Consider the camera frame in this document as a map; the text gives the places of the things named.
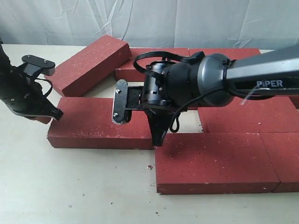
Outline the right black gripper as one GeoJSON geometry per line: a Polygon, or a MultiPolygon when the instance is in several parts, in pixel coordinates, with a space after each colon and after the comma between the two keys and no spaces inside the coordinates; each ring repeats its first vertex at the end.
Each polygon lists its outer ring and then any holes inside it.
{"type": "Polygon", "coordinates": [[[178,118],[180,113],[176,114],[178,106],[154,106],[154,105],[142,105],[145,114],[148,117],[152,145],[154,147],[160,147],[163,145],[164,138],[170,130],[173,133],[177,133],[180,124],[178,118]]]}

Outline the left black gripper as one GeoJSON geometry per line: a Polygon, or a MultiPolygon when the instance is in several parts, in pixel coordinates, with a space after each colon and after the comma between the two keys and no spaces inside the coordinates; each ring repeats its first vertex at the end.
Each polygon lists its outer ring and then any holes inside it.
{"type": "Polygon", "coordinates": [[[63,111],[48,99],[53,87],[44,94],[40,83],[24,73],[20,68],[11,66],[0,71],[0,99],[17,116],[26,118],[50,117],[59,121],[63,111]]]}

